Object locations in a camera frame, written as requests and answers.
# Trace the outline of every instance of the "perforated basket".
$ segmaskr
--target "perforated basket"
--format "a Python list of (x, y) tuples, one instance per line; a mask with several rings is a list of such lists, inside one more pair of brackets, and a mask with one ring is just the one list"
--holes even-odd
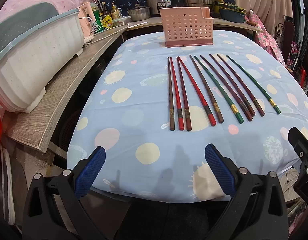
[(213, 44), (213, 18), (208, 7), (160, 9), (166, 47)]

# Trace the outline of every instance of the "pot lid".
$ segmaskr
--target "pot lid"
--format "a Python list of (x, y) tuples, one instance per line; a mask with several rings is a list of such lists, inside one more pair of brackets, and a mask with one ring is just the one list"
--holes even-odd
[(142, 8), (149, 8), (148, 6), (140, 6), (139, 3), (135, 4), (135, 8), (130, 9), (129, 11), (133, 11), (133, 10), (138, 10), (138, 9), (142, 9)]

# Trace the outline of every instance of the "brown chopstick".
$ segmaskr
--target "brown chopstick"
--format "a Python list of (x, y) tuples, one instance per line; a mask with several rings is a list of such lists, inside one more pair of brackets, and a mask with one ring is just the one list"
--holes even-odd
[(232, 79), (232, 77), (227, 73), (227, 71), (222, 67), (222, 65), (216, 60), (216, 58), (214, 58), (212, 56), (212, 54), (209, 54), (211, 56), (211, 58), (215, 61), (215, 63), (219, 66), (219, 68), (223, 71), (223, 73), (225, 74), (225, 76), (227, 76), (227, 78), (229, 79), (229, 81), (232, 83), (232, 85), (235, 87), (236, 91), (238, 92), (239, 96), (241, 97), (242, 101), (244, 102), (244, 104), (246, 105), (247, 109), (250, 111), (251, 116), (255, 115), (255, 112), (251, 106), (251, 104), (249, 103), (249, 101), (247, 100), (247, 98), (245, 97), (245, 95), (243, 94), (243, 92), (241, 91), (241, 89), (237, 86), (237, 84), (234, 82), (234, 80)]
[(209, 67), (215, 72), (215, 74), (218, 76), (218, 78), (223, 82), (225, 87), (229, 90), (229, 92), (232, 94), (232, 96), (235, 98), (238, 105), (243, 110), (245, 116), (247, 117), (248, 121), (253, 120), (253, 117), (251, 116), (251, 113), (248, 111), (244, 103), (241, 101), (241, 99), (237, 96), (237, 94), (234, 92), (234, 90), (231, 88), (231, 86), (227, 83), (227, 81), (222, 77), (222, 75), (209, 63), (202, 55), (200, 55), (201, 58), (209, 65)]
[(172, 87), (172, 76), (171, 76), (171, 66), (170, 58), (167, 58), (168, 64), (168, 92), (170, 101), (170, 130), (175, 130), (175, 120), (174, 120), (174, 102), (173, 102), (173, 87)]
[(177, 63), (178, 63), (178, 70), (179, 70), (179, 73), (180, 73), (181, 88), (182, 88), (182, 95), (183, 95), (183, 101), (184, 101), (186, 130), (191, 131), (192, 130), (192, 123), (191, 123), (191, 117), (190, 117), (190, 109), (189, 109), (189, 103), (187, 101), (185, 84), (184, 84), (184, 79), (183, 79), (183, 75), (182, 75), (182, 69), (181, 69), (179, 58), (177, 58)]
[(220, 111), (220, 108), (218, 107), (218, 104), (217, 104), (217, 102), (216, 102), (216, 99), (215, 99), (215, 97), (214, 97), (214, 95), (213, 95), (213, 93), (212, 93), (210, 87), (208, 86), (208, 84), (207, 84), (207, 82), (206, 82), (206, 79), (204, 78), (203, 74), (202, 74), (201, 71), (199, 70), (199, 68), (198, 68), (196, 62), (194, 61), (192, 55), (190, 55), (190, 58), (191, 58), (191, 60), (192, 60), (192, 62), (193, 62), (193, 64), (194, 64), (194, 66), (195, 66), (195, 68), (196, 68), (196, 70), (197, 70), (197, 72), (198, 72), (198, 75), (200, 76), (200, 78), (201, 78), (201, 80), (202, 80), (202, 82), (203, 82), (203, 85), (204, 85), (204, 87), (205, 87), (205, 89), (206, 89), (206, 92), (207, 92), (207, 94), (208, 94), (208, 97), (210, 98), (210, 101), (213, 103), (213, 108), (214, 108), (214, 110), (215, 110), (215, 112), (216, 112), (216, 116), (217, 116), (218, 122), (219, 122), (219, 123), (223, 123), (223, 122), (224, 122), (224, 118), (223, 118), (223, 116), (222, 116), (222, 113), (221, 113), (221, 111)]
[(174, 91), (175, 91), (175, 98), (176, 98), (178, 127), (179, 127), (180, 131), (183, 131), (184, 130), (184, 120), (183, 120), (183, 113), (182, 113), (182, 104), (181, 104), (181, 100), (180, 100), (180, 94), (178, 92), (177, 78), (176, 78), (176, 74), (175, 74), (174, 63), (173, 63), (172, 57), (170, 57), (170, 60), (171, 60), (172, 75), (173, 75), (173, 81), (174, 81)]
[(230, 71), (234, 74), (234, 76), (237, 78), (237, 80), (241, 83), (241, 85), (244, 87), (245, 91), (248, 93), (250, 99), (252, 100), (252, 102), (254, 103), (254, 105), (256, 106), (256, 109), (258, 110), (258, 112), (260, 113), (261, 116), (264, 116), (265, 113), (263, 111), (263, 109), (261, 108), (260, 104), (258, 103), (258, 101), (256, 100), (255, 96), (252, 94), (252, 92), (248, 89), (248, 87), (245, 85), (245, 83), (243, 82), (243, 80), (240, 78), (240, 76), (235, 72), (235, 70), (232, 69), (232, 67), (220, 56), (218, 55), (219, 58), (224, 62), (224, 64), (230, 69)]

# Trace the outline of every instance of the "polka dot pattern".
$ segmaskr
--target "polka dot pattern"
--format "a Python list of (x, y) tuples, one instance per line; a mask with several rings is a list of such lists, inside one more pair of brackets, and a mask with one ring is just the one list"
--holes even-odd
[(297, 98), (292, 93), (287, 93), (287, 98), (294, 106), (298, 106)]
[(266, 86), (266, 89), (267, 89), (268, 92), (270, 92), (270, 93), (273, 94), (273, 95), (276, 95), (276, 93), (277, 93), (276, 88), (273, 87), (271, 84), (267, 85), (267, 86)]
[(76, 125), (76, 130), (77, 131), (83, 130), (87, 126), (87, 124), (88, 124), (87, 117), (81, 118)]
[(137, 160), (144, 164), (152, 164), (160, 157), (160, 151), (155, 143), (148, 142), (139, 146), (135, 152)]
[(115, 103), (122, 103), (129, 99), (129, 97), (132, 95), (132, 91), (128, 88), (119, 88), (115, 90), (115, 92), (112, 95), (112, 100)]
[[(212, 46), (174, 48), (165, 47), (164, 39), (158, 39), (162, 35), (163, 33), (151, 33), (138, 36), (138, 39), (128, 40), (117, 50), (78, 119), (70, 145), (72, 147), (68, 151), (68, 167), (74, 167), (83, 157), (87, 158), (95, 145), (102, 145), (106, 149), (106, 162), (95, 180), (94, 186), (98, 189), (155, 201), (190, 203), (224, 195), (200, 153), (210, 142), (238, 167), (245, 166), (260, 174), (267, 174), (271, 170), (280, 173), (287, 165), (294, 164), (296, 158), (288, 142), (288, 131), (291, 127), (297, 127), (308, 138), (308, 99), (287, 70), (280, 67), (280, 64), (258, 45), (252, 45), (250, 40), (237, 33), (215, 32)], [(129, 43), (135, 44), (125, 47), (125, 44)], [(198, 58), (203, 55), (208, 59), (209, 53), (236, 80), (256, 115), (252, 122), (248, 122), (232, 95), (211, 71), (238, 107), (244, 119), (244, 123), (239, 124), (211, 78), (201, 69), (224, 117), (224, 123), (217, 122), (217, 125), (212, 127), (182, 68), (192, 131), (179, 131), (176, 107), (175, 130), (171, 131), (167, 57), (173, 58), (183, 116), (185, 111), (176, 56), (182, 57), (216, 118), (205, 87), (189, 58), (189, 55)], [(217, 53), (224, 55), (223, 58), (257, 98), (265, 112), (263, 117)], [(262, 92), (226, 55), (257, 78), (257, 82), (278, 105), (280, 115), (276, 114)], [(217, 64), (215, 68), (223, 75)], [(297, 106), (288, 93), (295, 96)]]
[(239, 131), (239, 129), (236, 125), (234, 125), (234, 124), (229, 125), (229, 133), (230, 134), (233, 134), (233, 135), (238, 134), (238, 131)]
[(105, 150), (112, 148), (119, 139), (120, 133), (115, 128), (106, 128), (100, 131), (94, 140), (95, 147), (102, 146)]
[(226, 44), (234, 44), (234, 42), (232, 42), (232, 41), (223, 41), (224, 43), (226, 43)]

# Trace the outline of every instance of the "chopstick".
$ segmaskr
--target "chopstick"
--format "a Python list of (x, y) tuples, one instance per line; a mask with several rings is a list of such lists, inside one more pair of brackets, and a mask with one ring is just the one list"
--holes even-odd
[(175, 130), (175, 120), (174, 120), (174, 102), (173, 102), (173, 87), (172, 87), (172, 77), (171, 77), (171, 66), (170, 58), (167, 58), (168, 64), (168, 93), (169, 93), (169, 102), (170, 102), (170, 130)]
[(187, 101), (187, 95), (186, 95), (185, 84), (184, 84), (184, 79), (183, 79), (183, 75), (182, 75), (182, 69), (181, 69), (179, 57), (177, 57), (177, 64), (178, 64), (178, 70), (179, 70), (179, 73), (180, 73), (181, 88), (182, 88), (182, 94), (183, 94), (186, 130), (191, 131), (192, 130), (192, 124), (191, 124), (191, 117), (190, 117), (190, 109), (189, 109), (189, 103)]
[(273, 99), (270, 97), (270, 95), (261, 87), (259, 83), (245, 70), (243, 69), (235, 60), (233, 60), (230, 56), (226, 55), (236, 66), (238, 66), (241, 71), (243, 71), (246, 76), (250, 78), (250, 80), (253, 81), (253, 83), (259, 88), (259, 90), (263, 93), (263, 95), (266, 97), (266, 99), (270, 102), (270, 104), (273, 106), (277, 114), (281, 113), (281, 110), (278, 108), (278, 106), (275, 104)]
[(239, 96), (241, 97), (242, 101), (245, 103), (245, 106), (247, 107), (247, 109), (249, 110), (251, 116), (255, 115), (255, 112), (252, 108), (252, 106), (250, 105), (249, 101), (247, 100), (247, 98), (245, 97), (245, 95), (242, 93), (241, 89), (237, 86), (237, 84), (234, 82), (234, 80), (232, 79), (232, 77), (226, 72), (226, 70), (222, 67), (222, 65), (216, 60), (216, 58), (213, 57), (212, 54), (209, 54), (210, 57), (215, 61), (215, 63), (219, 66), (219, 68), (223, 71), (223, 73), (225, 74), (225, 76), (227, 76), (227, 78), (229, 79), (229, 81), (232, 83), (232, 85), (235, 87), (236, 91), (238, 92)]
[(209, 72), (209, 70), (204, 66), (204, 64), (196, 57), (194, 56), (194, 58), (198, 61), (198, 63), (202, 66), (202, 68), (206, 71), (206, 73), (210, 76), (210, 78), (213, 80), (214, 84), (217, 86), (217, 88), (219, 89), (219, 91), (222, 93), (223, 97), (225, 98), (226, 102), (228, 103), (228, 105), (230, 106), (230, 108), (232, 109), (234, 115), (236, 116), (237, 120), (239, 123), (243, 123), (244, 120), (241, 116), (241, 114), (239, 113), (237, 107), (235, 106), (235, 104), (233, 103), (233, 101), (230, 99), (230, 97), (228, 96), (228, 94), (224, 91), (224, 89), (222, 88), (222, 86), (219, 84), (219, 82), (216, 80), (216, 78), (212, 75), (211, 72)]
[(172, 57), (170, 57), (170, 60), (171, 60), (172, 74), (173, 74), (173, 80), (174, 80), (174, 90), (175, 90), (176, 108), (177, 108), (177, 116), (178, 116), (178, 127), (179, 127), (180, 131), (183, 131), (184, 130), (184, 121), (183, 121), (183, 113), (182, 113), (182, 105), (181, 105), (181, 100), (180, 100), (180, 94), (178, 92), (176, 74), (175, 74), (175, 69), (174, 69)]
[(215, 74), (219, 77), (219, 79), (223, 82), (225, 87), (229, 90), (229, 92), (232, 94), (232, 96), (235, 98), (238, 105), (243, 110), (245, 116), (247, 117), (248, 121), (251, 121), (253, 117), (251, 116), (251, 113), (248, 111), (244, 103), (241, 101), (241, 99), (237, 96), (237, 94), (234, 92), (234, 90), (230, 87), (230, 85), (226, 82), (226, 80), (222, 77), (222, 75), (202, 56), (201, 58), (209, 65), (209, 67), (215, 72)]
[(237, 80), (241, 83), (241, 85), (244, 87), (245, 91), (248, 93), (250, 99), (252, 100), (252, 102), (254, 103), (254, 105), (256, 106), (256, 109), (258, 110), (258, 112), (260, 113), (261, 116), (264, 116), (265, 113), (263, 111), (263, 109), (261, 108), (260, 104), (258, 103), (258, 101), (256, 100), (255, 96), (252, 94), (252, 92), (248, 89), (248, 87), (245, 85), (245, 83), (243, 82), (243, 80), (240, 78), (240, 76), (235, 72), (235, 70), (232, 69), (232, 67), (220, 56), (218, 55), (219, 58), (224, 62), (224, 64), (230, 69), (230, 71), (234, 74), (234, 76), (237, 78)]
[(194, 88), (195, 88), (195, 91), (199, 97), (199, 99), (201, 100), (201, 103), (205, 109), (205, 112), (207, 114), (207, 117), (211, 123), (212, 126), (215, 126), (216, 125), (216, 121), (215, 121), (215, 118), (211, 112), (211, 109), (210, 107), (208, 106), (203, 94), (201, 93), (201, 90), (199, 90), (194, 78), (192, 77), (191, 73), (189, 72), (189, 70), (187, 69), (187, 67), (185, 66), (184, 62), (182, 61), (182, 59), (180, 57), (178, 57), (180, 63), (182, 64), (183, 68), (185, 69), (185, 72), (187, 73), (187, 76), (189, 77), (190, 81), (192, 82)]
[(199, 68), (198, 68), (196, 62), (194, 61), (192, 55), (190, 55), (190, 58), (191, 58), (191, 60), (192, 60), (192, 62), (193, 62), (193, 64), (194, 64), (194, 66), (195, 66), (195, 68), (196, 68), (196, 70), (197, 70), (197, 72), (198, 72), (198, 75), (200, 76), (200, 78), (201, 78), (201, 80), (202, 80), (202, 82), (203, 82), (203, 85), (204, 85), (204, 87), (205, 87), (205, 89), (206, 89), (206, 92), (207, 92), (207, 94), (208, 94), (208, 97), (210, 98), (210, 101), (213, 103), (213, 107), (214, 107), (214, 110), (215, 110), (215, 112), (216, 112), (216, 116), (217, 116), (218, 122), (219, 122), (219, 123), (223, 123), (223, 122), (224, 122), (224, 118), (223, 118), (223, 116), (222, 116), (222, 113), (221, 113), (221, 111), (220, 111), (220, 108), (218, 107), (218, 104), (217, 104), (217, 102), (216, 102), (216, 99), (215, 99), (215, 97), (214, 97), (214, 95), (213, 95), (213, 93), (212, 93), (210, 87), (208, 86), (208, 84), (207, 84), (207, 82), (206, 82), (206, 80), (205, 80), (203, 74), (202, 74), (201, 71), (199, 70)]

